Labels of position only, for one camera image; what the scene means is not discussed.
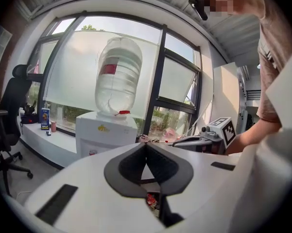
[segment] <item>water bottle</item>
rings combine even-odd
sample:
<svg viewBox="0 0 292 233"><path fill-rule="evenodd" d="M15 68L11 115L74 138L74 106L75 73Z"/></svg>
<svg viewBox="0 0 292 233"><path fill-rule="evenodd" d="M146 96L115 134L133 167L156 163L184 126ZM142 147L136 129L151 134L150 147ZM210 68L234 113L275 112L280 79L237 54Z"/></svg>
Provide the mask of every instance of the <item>water bottle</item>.
<svg viewBox="0 0 292 233"><path fill-rule="evenodd" d="M133 107L142 64L139 46L126 37L108 40L99 59L95 102L104 114L118 115Z"/></svg>

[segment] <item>office chair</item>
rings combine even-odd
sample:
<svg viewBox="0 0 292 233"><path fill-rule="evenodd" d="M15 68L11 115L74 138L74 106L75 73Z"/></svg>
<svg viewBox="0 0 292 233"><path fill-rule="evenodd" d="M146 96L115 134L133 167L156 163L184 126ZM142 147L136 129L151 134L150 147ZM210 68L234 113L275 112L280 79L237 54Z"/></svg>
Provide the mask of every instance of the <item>office chair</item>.
<svg viewBox="0 0 292 233"><path fill-rule="evenodd" d="M3 171L3 180L8 195L10 194L7 171L9 169L27 172L27 176L32 179L33 174L27 168L16 166L12 161L16 161L16 157L22 160L22 155L17 152L11 155L11 146L14 146L20 138L20 131L17 123L17 114L32 81L27 80L28 65L18 65L13 69L13 76L3 94L0 103L0 171ZM10 157L4 159L1 151L7 152Z"/></svg>

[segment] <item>tree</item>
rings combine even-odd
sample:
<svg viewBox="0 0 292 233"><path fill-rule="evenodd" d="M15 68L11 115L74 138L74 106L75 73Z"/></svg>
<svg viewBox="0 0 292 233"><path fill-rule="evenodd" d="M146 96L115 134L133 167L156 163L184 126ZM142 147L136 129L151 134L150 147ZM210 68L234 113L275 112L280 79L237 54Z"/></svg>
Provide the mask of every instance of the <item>tree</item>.
<svg viewBox="0 0 292 233"><path fill-rule="evenodd" d="M96 28L93 28L93 26L91 24L88 24L88 25L84 25L81 30L93 30L93 31L96 31Z"/></svg>

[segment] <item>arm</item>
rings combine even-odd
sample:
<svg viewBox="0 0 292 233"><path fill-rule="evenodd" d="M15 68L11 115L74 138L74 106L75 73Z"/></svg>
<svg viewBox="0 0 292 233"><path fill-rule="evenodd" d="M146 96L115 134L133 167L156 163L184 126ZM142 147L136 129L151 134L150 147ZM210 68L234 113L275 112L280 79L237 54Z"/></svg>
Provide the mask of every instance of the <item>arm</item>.
<svg viewBox="0 0 292 233"><path fill-rule="evenodd" d="M226 154L242 152L246 146L259 143L265 136L278 132L280 128L281 124L278 122L268 122L260 119L248 131L237 135L228 147Z"/></svg>

